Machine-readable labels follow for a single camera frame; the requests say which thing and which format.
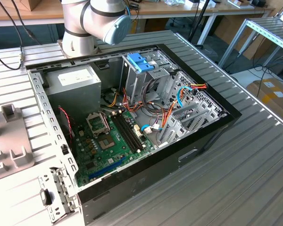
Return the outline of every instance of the desk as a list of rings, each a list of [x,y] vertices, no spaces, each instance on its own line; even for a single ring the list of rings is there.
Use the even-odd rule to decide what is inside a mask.
[[[202,32],[202,35],[197,44],[202,45],[211,29],[216,16],[221,15],[246,15],[246,14],[263,14],[262,17],[268,17],[270,12],[274,8],[262,8],[254,9],[239,9],[226,0],[222,3],[217,4],[215,8],[208,8],[204,16],[209,16],[206,26]],[[16,20],[16,24],[20,24],[17,20],[16,11],[12,8],[8,8],[9,13]],[[21,11],[21,17],[26,25],[30,24],[61,24],[64,22],[63,9],[59,0],[42,0],[42,2],[34,9],[33,12]],[[132,10],[131,18],[136,18],[136,12]],[[142,2],[140,4],[139,19],[150,19],[150,18],[170,18],[170,17],[186,17],[194,16],[196,8],[188,7],[184,4],[179,6],[168,6],[163,2]],[[11,26],[12,23],[0,7],[0,26]]]
[[[203,155],[92,223],[93,226],[283,226],[283,121],[188,41],[171,31],[128,35],[103,52],[166,44],[242,113]],[[25,64],[63,59],[58,44],[25,47]],[[10,66],[18,48],[0,50]],[[0,225],[51,226],[38,175],[58,164],[25,69],[0,64],[0,106],[20,107],[36,165],[0,180]],[[56,224],[84,226],[80,213]]]

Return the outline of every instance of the red cable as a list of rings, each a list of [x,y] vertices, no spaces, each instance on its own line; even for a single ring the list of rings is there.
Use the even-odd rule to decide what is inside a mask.
[[[58,107],[63,113],[64,113],[64,115],[66,116],[66,118],[67,118],[67,121],[68,121],[68,127],[69,127],[69,134],[70,134],[70,142],[71,142],[71,140],[72,140],[72,134],[71,134],[71,125],[70,125],[70,119],[69,119],[69,116],[68,116],[68,114],[66,113],[66,111],[63,109],[63,108],[61,108],[61,107]]]

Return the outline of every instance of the green circuit board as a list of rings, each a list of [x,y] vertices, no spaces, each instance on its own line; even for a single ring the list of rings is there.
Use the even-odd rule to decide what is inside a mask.
[[[135,124],[129,112],[122,113],[122,117],[128,124]],[[107,117],[107,123],[110,132],[108,134],[102,133],[98,137],[93,136],[87,122],[73,128],[75,138],[72,147],[75,148],[75,160],[79,167],[75,175],[79,187],[154,150],[152,143],[146,137],[140,139],[136,136],[143,144],[143,149],[140,152],[132,151],[112,121],[111,116]]]

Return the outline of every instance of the wooden desk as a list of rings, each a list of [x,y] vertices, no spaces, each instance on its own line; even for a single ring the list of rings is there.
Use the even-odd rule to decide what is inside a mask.
[[[263,17],[268,17],[269,13],[274,8],[262,8],[254,9],[239,9],[226,0],[222,3],[217,4],[215,8],[208,8],[204,16],[209,16],[208,22],[203,30],[203,33],[198,41],[198,44],[203,44],[205,38],[208,35],[210,28],[216,16],[220,15],[241,15],[241,14],[263,14]],[[7,8],[16,24],[20,24],[16,11],[13,8]],[[170,17],[185,17],[194,16],[196,8],[187,7],[184,4],[179,6],[168,6],[164,2],[142,2],[140,4],[139,19],[150,19],[150,18],[170,18]],[[26,25],[30,24],[60,24],[64,22],[62,5],[59,0],[42,0],[42,2],[34,9],[33,12],[20,11],[21,17]],[[136,18],[136,12],[131,11],[131,18]],[[0,7],[0,26],[11,26],[12,23]]]

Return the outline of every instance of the slotted aluminum surface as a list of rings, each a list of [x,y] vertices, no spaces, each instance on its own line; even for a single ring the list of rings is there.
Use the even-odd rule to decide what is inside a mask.
[[[283,225],[283,123],[171,31],[128,35],[104,51],[165,43],[242,112],[202,156],[92,223],[93,226]],[[63,59],[57,44],[25,48],[26,64]],[[18,51],[0,50],[16,66]],[[49,143],[25,69],[0,64],[0,105],[24,112],[36,165],[0,180],[0,225],[51,225],[37,176],[58,160]],[[79,213],[59,226],[83,225]]]
[[[246,25],[283,48],[283,21],[279,18],[248,19]]]

